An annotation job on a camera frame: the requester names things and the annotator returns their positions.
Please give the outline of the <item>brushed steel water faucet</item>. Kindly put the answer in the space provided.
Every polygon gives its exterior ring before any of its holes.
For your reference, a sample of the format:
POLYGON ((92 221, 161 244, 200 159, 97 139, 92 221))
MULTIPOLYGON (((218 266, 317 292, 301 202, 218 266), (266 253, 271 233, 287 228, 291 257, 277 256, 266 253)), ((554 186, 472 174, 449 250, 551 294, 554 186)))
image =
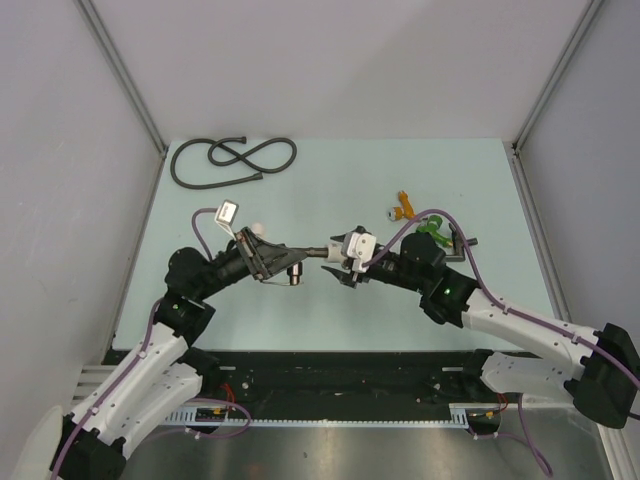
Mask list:
MULTIPOLYGON (((329 249, 327 246, 325 247, 305 247, 299 248, 299 251, 305 253, 307 258, 327 258, 329 249)), ((297 287, 302 284, 302 275, 303 275, 303 263, 298 262, 287 268, 286 274, 288 276, 288 280, 286 282, 275 282, 275 281, 263 281, 263 284, 282 286, 282 287, 297 287)))

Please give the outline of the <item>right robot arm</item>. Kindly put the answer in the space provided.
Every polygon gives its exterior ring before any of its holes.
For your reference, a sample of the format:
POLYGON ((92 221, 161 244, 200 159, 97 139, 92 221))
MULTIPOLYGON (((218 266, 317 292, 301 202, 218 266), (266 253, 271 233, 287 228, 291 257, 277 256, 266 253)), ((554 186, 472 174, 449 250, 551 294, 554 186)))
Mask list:
POLYGON ((393 252, 358 228, 332 238, 326 269, 351 288, 375 280, 417 292, 421 310, 435 323, 485 333, 527 352, 524 359, 484 352, 483 363, 461 376, 469 399, 484 401, 495 391, 551 397, 571 402, 604 427, 625 427, 639 391, 639 353, 625 329, 526 312, 492 293, 478 274, 450 268, 445 257, 426 233, 406 235, 393 252))

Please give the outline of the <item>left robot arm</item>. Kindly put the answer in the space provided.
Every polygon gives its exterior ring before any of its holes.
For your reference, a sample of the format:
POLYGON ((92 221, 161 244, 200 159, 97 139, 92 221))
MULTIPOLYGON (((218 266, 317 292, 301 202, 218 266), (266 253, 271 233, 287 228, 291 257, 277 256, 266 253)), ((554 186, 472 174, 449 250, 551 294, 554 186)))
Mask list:
POLYGON ((215 313, 207 299, 247 277, 264 282, 292 272, 307 258, 342 263, 343 240, 335 237, 325 247, 288 247, 245 227, 217 254, 177 250, 168 262, 166 292, 152 306, 141 341, 64 417, 51 478, 119 478, 167 415, 220 390, 216 360, 194 346, 215 313))

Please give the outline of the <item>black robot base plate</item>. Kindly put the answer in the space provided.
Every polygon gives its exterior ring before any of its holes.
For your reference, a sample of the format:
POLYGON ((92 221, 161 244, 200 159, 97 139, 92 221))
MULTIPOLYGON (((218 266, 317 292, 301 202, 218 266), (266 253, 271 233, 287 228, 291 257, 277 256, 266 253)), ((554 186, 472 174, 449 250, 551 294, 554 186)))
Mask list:
POLYGON ((232 399, 259 419, 435 419, 452 404, 500 410, 479 377, 485 351, 240 352, 193 349, 183 358, 203 374, 205 398, 232 399))

